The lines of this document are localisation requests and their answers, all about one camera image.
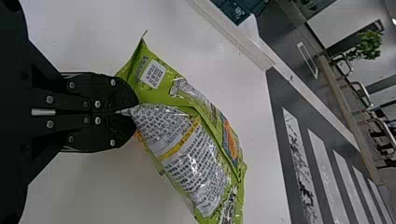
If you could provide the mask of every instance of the green plant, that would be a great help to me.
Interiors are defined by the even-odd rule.
[[[379,49],[382,44],[382,33],[374,31],[366,31],[358,34],[361,42],[349,51],[346,56],[350,61],[354,60],[374,60],[381,56]]]

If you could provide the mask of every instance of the green snack bag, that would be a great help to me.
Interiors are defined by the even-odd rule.
[[[242,224],[247,166],[229,121],[143,38],[117,76],[141,103],[123,113],[198,222]]]

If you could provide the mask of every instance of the white table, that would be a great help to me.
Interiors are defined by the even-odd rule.
[[[149,47],[217,105],[238,132],[248,165],[245,223],[290,223],[263,72],[271,62],[253,63],[251,57],[264,53],[253,49],[248,59],[234,45],[247,50],[261,45],[254,44],[260,40],[255,20],[238,29],[250,38],[235,29],[231,35],[243,41],[232,44],[192,9],[197,1],[188,2],[192,5],[177,0],[21,1],[31,40],[60,71],[113,75],[148,30]],[[132,139],[104,153],[59,154],[30,185],[21,223],[195,221]]]

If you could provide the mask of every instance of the screw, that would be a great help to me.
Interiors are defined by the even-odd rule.
[[[47,104],[52,105],[53,104],[53,97],[52,96],[47,96],[46,102],[47,102]]]
[[[100,108],[100,106],[101,106],[100,101],[95,101],[95,107],[96,107],[96,108]]]
[[[75,87],[76,87],[76,84],[75,84],[74,82],[70,82],[70,83],[69,83],[69,88],[70,88],[71,90],[73,90]]]
[[[102,122],[102,120],[99,117],[95,118],[95,124],[99,125]]]
[[[47,128],[48,129],[52,129],[53,128],[53,121],[52,120],[47,121]]]
[[[85,118],[85,119],[84,119],[84,123],[86,123],[86,124],[90,123],[90,118],[88,118],[88,117]]]
[[[74,143],[74,136],[69,136],[69,143]]]

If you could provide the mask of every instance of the barcode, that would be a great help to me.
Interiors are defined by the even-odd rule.
[[[153,89],[158,89],[166,73],[166,68],[155,60],[151,60],[142,77],[144,83]]]

